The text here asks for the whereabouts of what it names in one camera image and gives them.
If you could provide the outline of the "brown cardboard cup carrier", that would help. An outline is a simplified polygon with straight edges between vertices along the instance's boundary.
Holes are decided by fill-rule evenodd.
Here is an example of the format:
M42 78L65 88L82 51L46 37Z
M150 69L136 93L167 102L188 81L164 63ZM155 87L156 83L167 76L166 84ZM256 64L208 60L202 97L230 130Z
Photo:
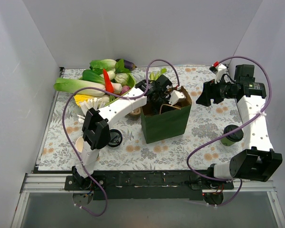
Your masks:
M129 113L130 116L139 116L141 114L141 109L140 108L136 108L133 111L131 111Z

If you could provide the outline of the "green paper bag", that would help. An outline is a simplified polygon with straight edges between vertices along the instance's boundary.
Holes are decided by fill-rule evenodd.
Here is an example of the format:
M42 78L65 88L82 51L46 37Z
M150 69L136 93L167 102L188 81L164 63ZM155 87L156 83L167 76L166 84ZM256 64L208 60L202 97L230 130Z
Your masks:
M187 90L181 87L185 99L176 103L176 108L165 111L164 105L161 112L154 114L150 104L141 107L141 126L146 143L153 143L175 136L183 135L186 130L190 115L192 100Z

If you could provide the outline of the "black coffee cup lid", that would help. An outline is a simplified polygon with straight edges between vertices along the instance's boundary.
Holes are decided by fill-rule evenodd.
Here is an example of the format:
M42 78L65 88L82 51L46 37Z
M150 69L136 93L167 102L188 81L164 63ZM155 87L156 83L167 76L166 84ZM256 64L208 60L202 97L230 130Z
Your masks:
M234 124L230 124L230 125L227 125L225 128L224 128L224 134L227 134L235 129L237 129L238 126L237 125L234 125ZM226 138L228 140L230 140L231 142L239 142L243 139L244 137L244 133L243 133L243 130L238 130L234 133L230 133L229 135L226 136Z

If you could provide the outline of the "stack of green paper cups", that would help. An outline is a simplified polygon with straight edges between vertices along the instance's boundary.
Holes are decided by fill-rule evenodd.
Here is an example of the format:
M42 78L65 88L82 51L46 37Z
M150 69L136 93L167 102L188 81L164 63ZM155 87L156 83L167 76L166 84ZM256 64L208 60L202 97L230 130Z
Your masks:
M83 150L83 144L84 144L84 140L83 140L83 137L80 136L77 140L76 140L76 150L81 153L82 150Z

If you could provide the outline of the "single green paper cup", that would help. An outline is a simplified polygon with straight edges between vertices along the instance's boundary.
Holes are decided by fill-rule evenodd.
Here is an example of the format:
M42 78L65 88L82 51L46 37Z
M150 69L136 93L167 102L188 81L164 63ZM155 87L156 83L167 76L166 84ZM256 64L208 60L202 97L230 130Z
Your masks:
M224 145L224 146L232 146L234 143L236 143L237 141L234 139L233 136L231 135L227 135L226 137L223 137L220 139L220 142Z

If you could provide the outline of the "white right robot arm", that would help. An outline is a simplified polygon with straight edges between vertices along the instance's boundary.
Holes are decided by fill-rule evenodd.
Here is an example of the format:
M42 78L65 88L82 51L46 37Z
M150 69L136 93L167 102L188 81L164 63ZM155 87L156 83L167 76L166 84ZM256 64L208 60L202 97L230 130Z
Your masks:
M269 100L266 86L255 81L254 65L237 65L234 79L225 81L227 67L219 62L209 69L216 77L205 82L196 103L203 106L219 104L225 99L235 99L244 127L224 138L244 141L243 151L228 163L215 164L213 172L205 177L206 185L218 188L223 179L235 178L266 182L282 163L282 155L276 153L269 140L265 112L261 109Z

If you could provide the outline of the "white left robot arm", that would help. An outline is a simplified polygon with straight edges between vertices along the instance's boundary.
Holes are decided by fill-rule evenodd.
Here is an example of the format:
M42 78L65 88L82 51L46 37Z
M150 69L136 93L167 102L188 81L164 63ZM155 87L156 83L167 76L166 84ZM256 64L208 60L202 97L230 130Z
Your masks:
M171 88L172 82L164 75L150 83L142 80L122 98L106 107L98 110L90 108L86 112L82 127L82 150L79 154L81 164L72 167L73 180L79 189L86 190L91 186L89 175L94 172L100 150L111 141L110 128L131 111L146 104L159 110L162 104L170 100L168 90Z

